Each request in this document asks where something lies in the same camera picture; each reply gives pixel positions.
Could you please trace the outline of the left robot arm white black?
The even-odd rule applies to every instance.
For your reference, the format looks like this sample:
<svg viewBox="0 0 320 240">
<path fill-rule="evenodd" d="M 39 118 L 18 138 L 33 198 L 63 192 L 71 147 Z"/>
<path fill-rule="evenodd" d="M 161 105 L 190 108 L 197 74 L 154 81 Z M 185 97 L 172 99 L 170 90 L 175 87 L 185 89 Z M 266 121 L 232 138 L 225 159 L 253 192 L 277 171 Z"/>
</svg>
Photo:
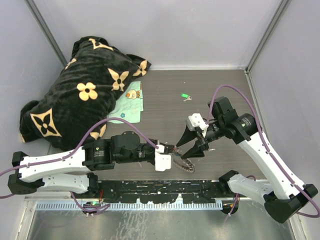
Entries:
<svg viewBox="0 0 320 240">
<path fill-rule="evenodd" d="M 28 156 L 18 151 L 12 157 L 15 172 L 8 177 L 7 186 L 14 195 L 59 191 L 95 198 L 100 185 L 94 171 L 112 170 L 115 164 L 148 162 L 164 172 L 172 167 L 174 148 L 154 139 L 142 143 L 138 134 L 126 131 L 69 152 Z"/>
</svg>

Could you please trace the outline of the large keyring with small rings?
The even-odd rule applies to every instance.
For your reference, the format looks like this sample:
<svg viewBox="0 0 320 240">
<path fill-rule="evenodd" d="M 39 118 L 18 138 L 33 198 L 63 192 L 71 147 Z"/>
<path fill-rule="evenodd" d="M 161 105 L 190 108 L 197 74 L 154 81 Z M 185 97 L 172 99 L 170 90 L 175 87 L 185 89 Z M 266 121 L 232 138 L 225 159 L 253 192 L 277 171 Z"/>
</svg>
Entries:
<svg viewBox="0 0 320 240">
<path fill-rule="evenodd" d="M 194 173 L 195 172 L 195 165 L 194 163 L 187 159 L 181 159 L 181 156 L 183 154 L 173 152 L 172 161 L 173 164 L 180 170 L 186 172 L 186 173 Z"/>
</svg>

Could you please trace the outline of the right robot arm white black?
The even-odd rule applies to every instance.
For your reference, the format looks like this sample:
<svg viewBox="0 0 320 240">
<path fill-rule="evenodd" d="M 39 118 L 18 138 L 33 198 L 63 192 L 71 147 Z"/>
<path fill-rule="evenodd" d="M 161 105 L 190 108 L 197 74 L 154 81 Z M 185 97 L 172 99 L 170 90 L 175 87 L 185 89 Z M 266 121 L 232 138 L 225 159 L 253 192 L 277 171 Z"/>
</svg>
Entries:
<svg viewBox="0 0 320 240">
<path fill-rule="evenodd" d="M 224 96 L 215 99 L 211 113 L 214 120 L 209 123 L 199 113 L 188 116 L 185 131 L 176 145 L 195 143 L 181 158 L 202 158 L 211 142 L 226 137 L 253 159 L 268 180 L 265 184 L 230 170 L 219 178 L 223 196 L 246 196 L 264 206 L 275 221 L 284 223 L 318 194 L 313 184 L 305 184 L 277 153 L 272 153 L 272 146 L 251 114 L 238 115 Z"/>
</svg>

